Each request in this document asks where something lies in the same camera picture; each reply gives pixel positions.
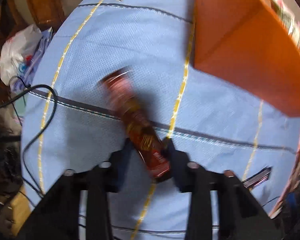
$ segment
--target plastic bag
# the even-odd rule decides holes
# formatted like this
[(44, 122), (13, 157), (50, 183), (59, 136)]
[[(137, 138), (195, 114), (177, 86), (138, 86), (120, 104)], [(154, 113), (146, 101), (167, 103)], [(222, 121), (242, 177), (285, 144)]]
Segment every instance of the plastic bag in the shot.
[(30, 25), (5, 42), (0, 58), (0, 77), (5, 85), (26, 70), (41, 38), (39, 28)]

